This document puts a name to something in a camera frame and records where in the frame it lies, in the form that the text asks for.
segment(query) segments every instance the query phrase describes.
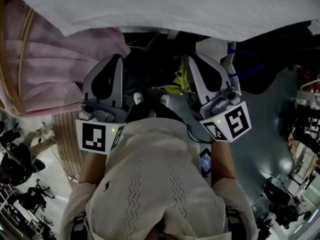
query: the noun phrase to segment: smartphone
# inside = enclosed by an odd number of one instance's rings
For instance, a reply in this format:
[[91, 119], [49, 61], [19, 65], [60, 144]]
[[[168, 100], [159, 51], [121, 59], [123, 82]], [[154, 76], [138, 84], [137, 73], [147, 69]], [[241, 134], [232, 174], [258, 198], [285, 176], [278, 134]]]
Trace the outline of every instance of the smartphone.
[[211, 173], [211, 151], [206, 148], [200, 153], [201, 174], [204, 178]]

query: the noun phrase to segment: white fabric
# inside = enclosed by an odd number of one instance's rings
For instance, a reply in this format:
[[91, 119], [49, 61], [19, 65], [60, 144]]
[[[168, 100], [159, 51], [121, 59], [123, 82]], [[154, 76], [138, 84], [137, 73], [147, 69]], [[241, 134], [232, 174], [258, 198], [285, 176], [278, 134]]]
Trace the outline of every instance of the white fabric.
[[320, 0], [24, 0], [64, 35], [142, 26], [243, 41], [320, 18]]
[[83, 183], [72, 190], [62, 239], [68, 239], [68, 224], [85, 210], [94, 240], [144, 240], [162, 218], [164, 232], [180, 240], [231, 240], [224, 232], [226, 205], [239, 210], [247, 239], [256, 239], [243, 190], [233, 179], [210, 188], [199, 172], [199, 145], [183, 123], [147, 118], [127, 124], [122, 138], [108, 155], [99, 186]]

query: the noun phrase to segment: wooden deck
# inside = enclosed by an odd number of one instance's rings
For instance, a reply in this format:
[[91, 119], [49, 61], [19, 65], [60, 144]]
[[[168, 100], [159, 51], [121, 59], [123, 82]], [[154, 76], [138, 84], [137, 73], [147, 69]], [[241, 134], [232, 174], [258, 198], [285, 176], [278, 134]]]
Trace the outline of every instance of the wooden deck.
[[[61, 113], [52, 116], [53, 129], [56, 136], [56, 144], [61, 163], [66, 174], [72, 178], [80, 175], [81, 166], [86, 152], [78, 147], [77, 130], [75, 120], [79, 119], [79, 112]], [[77, 184], [68, 178], [71, 188]]]

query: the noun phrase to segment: pink fabric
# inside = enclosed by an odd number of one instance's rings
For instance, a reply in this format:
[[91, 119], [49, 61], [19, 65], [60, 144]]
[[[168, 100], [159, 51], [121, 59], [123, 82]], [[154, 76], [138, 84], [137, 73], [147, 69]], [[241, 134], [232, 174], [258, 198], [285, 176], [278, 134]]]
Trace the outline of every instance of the pink fabric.
[[[10, 0], [5, 6], [3, 38], [8, 68], [17, 92], [22, 45], [19, 35], [28, 11], [29, 7], [22, 0]], [[129, 52], [118, 28], [88, 29], [65, 37], [35, 13], [22, 61], [21, 100], [27, 112], [24, 117], [78, 110], [82, 93], [76, 83], [83, 83], [99, 61], [114, 54], [126, 57]], [[0, 99], [5, 109], [13, 114], [3, 86], [0, 86]]]

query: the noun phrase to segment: beige pants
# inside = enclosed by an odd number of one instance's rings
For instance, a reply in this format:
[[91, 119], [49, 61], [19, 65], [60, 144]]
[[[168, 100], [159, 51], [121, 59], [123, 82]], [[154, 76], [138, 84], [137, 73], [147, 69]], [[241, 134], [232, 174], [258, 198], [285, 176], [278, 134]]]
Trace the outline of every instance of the beige pants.
[[30, 156], [31, 156], [31, 163], [33, 163], [37, 156], [47, 150], [48, 148], [50, 148], [52, 145], [55, 144], [55, 139], [52, 137], [47, 138], [45, 141], [38, 143], [37, 145], [31, 146], [31, 143], [34, 139], [38, 139], [40, 138], [40, 131], [36, 130], [36, 131], [32, 131], [29, 132], [26, 137], [23, 140], [23, 144], [26, 145], [29, 150], [30, 150]]

